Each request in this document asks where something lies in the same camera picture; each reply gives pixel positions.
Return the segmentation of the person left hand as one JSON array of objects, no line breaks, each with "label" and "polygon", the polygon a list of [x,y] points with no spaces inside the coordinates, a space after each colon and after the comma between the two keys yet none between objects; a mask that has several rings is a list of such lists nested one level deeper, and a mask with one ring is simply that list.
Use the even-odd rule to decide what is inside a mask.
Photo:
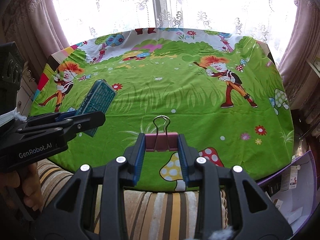
[{"label": "person left hand", "polygon": [[37,169],[37,163],[30,164],[23,168],[20,173],[17,171],[1,173],[1,189],[5,187],[17,188],[21,186],[23,201],[26,206],[34,211],[43,205],[41,183]]}]

